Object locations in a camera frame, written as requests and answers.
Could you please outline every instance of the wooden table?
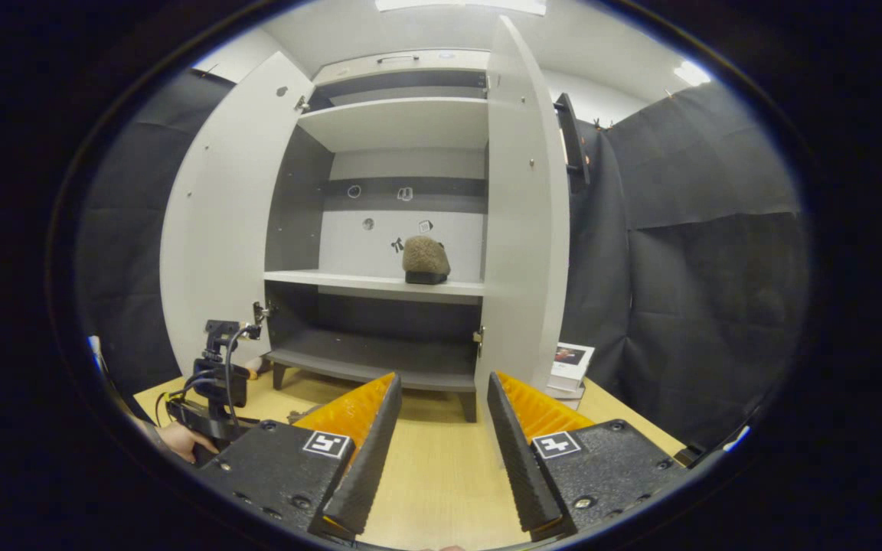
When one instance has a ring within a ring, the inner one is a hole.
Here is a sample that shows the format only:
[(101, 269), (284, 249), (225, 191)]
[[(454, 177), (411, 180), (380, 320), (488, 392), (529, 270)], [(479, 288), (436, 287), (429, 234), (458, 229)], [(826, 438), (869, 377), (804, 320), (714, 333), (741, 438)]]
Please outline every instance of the wooden table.
[[(136, 394), (136, 400), (154, 419), (158, 395), (179, 390), (182, 383), (179, 377), (149, 388)], [(587, 390), (578, 411), (592, 421), (625, 419), (670, 455), (685, 447), (597, 384), (584, 383)], [(250, 418), (287, 422), (292, 410), (304, 412), (326, 404), (357, 386), (291, 367), (281, 390), (272, 388), (271, 373), (248, 381), (247, 407), (237, 411)], [(206, 403), (195, 392), (187, 398)], [(165, 406), (158, 410), (162, 423), (167, 423)], [(455, 393), (404, 390), (377, 499), (358, 540), (399, 549), (461, 545), (468, 551), (529, 541), (519, 530), (501, 458), (487, 438), (481, 423), (465, 422)]]

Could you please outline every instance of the stack of books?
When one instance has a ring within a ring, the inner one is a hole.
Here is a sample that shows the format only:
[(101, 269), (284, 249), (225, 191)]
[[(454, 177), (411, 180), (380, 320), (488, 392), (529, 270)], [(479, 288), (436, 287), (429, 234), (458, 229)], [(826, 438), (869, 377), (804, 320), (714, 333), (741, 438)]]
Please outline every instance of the stack of books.
[(584, 374), (587, 373), (592, 354), (594, 348), (590, 346), (557, 343), (557, 355), (554, 356), (554, 366), (544, 393), (577, 410), (580, 399), (584, 397)]

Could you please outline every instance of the cabinet leg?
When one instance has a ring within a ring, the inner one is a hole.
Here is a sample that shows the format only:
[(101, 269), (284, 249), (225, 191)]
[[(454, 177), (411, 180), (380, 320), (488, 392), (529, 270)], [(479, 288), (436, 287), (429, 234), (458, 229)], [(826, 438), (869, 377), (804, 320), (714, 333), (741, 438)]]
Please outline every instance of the cabinet leg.
[(274, 390), (281, 390), (281, 380), (284, 379), (284, 370), (287, 369), (287, 367), (272, 362), (270, 364), (270, 369), (274, 372), (274, 380), (272, 382)]
[(465, 421), (475, 422), (475, 392), (459, 392), (459, 400), (462, 400), (462, 410), (465, 411)]

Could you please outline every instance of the white cabinet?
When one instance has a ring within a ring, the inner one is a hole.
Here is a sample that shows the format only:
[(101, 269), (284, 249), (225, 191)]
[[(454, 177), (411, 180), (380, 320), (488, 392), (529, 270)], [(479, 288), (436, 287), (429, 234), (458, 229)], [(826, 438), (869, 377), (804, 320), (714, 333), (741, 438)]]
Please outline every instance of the white cabinet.
[[(183, 372), (208, 318), (249, 321), (259, 302), (276, 311), (267, 338), (237, 362), (267, 353), (350, 380), (396, 370), (407, 387), (459, 392), (469, 419), (493, 370), (546, 383), (567, 161), (535, 60), (507, 18), (497, 27), (491, 52), (358, 58), (313, 81), (276, 54), (234, 87), (186, 154), (162, 231)], [(445, 243), (448, 282), (403, 282), (403, 241), (419, 233)]]

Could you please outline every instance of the black curtain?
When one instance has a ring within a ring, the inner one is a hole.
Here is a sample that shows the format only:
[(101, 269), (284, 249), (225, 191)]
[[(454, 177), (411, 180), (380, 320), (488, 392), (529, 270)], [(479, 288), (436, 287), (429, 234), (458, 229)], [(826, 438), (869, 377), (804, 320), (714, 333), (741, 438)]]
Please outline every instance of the black curtain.
[(147, 415), (133, 395), (179, 375), (158, 290), (165, 205), (189, 144), (232, 87), (196, 72), (165, 84), (113, 140), (84, 204), (76, 251), (81, 316), (141, 419)]
[(716, 83), (611, 129), (582, 123), (592, 185), (571, 196), (560, 340), (588, 377), (680, 442), (717, 445), (780, 375), (809, 259), (798, 182)]

